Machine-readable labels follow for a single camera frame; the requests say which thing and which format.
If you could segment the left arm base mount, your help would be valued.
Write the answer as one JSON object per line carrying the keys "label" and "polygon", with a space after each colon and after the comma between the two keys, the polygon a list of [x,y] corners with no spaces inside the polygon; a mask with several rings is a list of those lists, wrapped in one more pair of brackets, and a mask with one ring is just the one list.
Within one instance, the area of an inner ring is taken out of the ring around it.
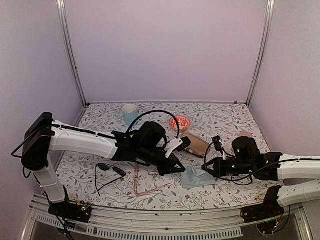
{"label": "left arm base mount", "polygon": [[92,208],[89,202],[81,201],[78,203],[72,203],[69,200],[68,194],[62,202],[53,203],[47,196],[49,203],[48,213],[55,215],[56,217],[73,220],[82,223],[88,223],[91,217]]}

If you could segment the brown striped glasses case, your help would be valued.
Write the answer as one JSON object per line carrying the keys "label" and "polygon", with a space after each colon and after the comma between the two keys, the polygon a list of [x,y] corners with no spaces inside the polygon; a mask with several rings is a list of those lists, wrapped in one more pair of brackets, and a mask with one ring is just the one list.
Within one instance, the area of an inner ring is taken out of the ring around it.
{"label": "brown striped glasses case", "polygon": [[184,150],[193,155],[204,158],[205,154],[208,154],[211,151],[211,147],[208,142],[192,133],[184,132],[182,137],[188,137],[191,141],[191,144]]}

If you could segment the blue cleaning cloth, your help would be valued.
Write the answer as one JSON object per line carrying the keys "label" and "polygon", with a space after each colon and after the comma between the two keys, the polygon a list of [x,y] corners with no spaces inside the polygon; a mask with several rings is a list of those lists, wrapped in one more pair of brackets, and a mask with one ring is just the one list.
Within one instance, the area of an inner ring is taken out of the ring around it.
{"label": "blue cleaning cloth", "polygon": [[193,166],[187,166],[185,171],[181,174],[181,184],[184,189],[205,187],[214,185],[215,183],[216,180],[212,175]]}

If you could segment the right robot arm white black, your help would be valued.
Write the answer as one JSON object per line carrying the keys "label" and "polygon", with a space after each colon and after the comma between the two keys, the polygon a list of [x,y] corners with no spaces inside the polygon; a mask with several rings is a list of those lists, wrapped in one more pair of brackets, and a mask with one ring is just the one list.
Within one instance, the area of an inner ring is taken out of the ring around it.
{"label": "right robot arm white black", "polygon": [[269,218],[278,207],[311,202],[320,198],[319,156],[296,156],[281,152],[261,153],[254,138],[240,136],[232,142],[234,154],[225,151],[219,136],[212,139],[216,151],[222,157],[204,160],[202,170],[216,179],[241,182],[254,178],[260,181],[284,181],[301,179],[304,183],[270,187],[259,206],[262,218]]}

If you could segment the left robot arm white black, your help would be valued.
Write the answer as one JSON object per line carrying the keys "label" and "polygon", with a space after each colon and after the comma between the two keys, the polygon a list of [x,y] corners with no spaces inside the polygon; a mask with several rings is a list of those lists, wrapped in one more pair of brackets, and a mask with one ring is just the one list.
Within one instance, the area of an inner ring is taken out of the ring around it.
{"label": "left robot arm white black", "polygon": [[179,136],[168,140],[166,130],[154,121],[146,121],[139,129],[126,132],[97,132],[64,124],[53,119],[50,112],[42,113],[26,131],[23,142],[11,156],[21,160],[23,167],[35,175],[55,209],[63,216],[74,213],[65,187],[48,159],[50,151],[67,151],[100,156],[116,162],[132,162],[154,166],[160,176],[183,173],[186,169],[174,155],[190,142]]}

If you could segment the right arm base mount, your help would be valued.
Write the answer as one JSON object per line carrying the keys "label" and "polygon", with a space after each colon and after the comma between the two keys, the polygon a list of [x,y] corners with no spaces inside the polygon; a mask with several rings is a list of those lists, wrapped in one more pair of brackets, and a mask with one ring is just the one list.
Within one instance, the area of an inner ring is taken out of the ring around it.
{"label": "right arm base mount", "polygon": [[263,203],[243,207],[240,210],[240,217],[245,223],[252,223],[279,216],[279,220],[273,220],[271,223],[259,223],[257,228],[264,235],[273,235],[283,229],[280,227],[285,209],[278,203],[278,193],[282,186],[270,187],[264,197]]}

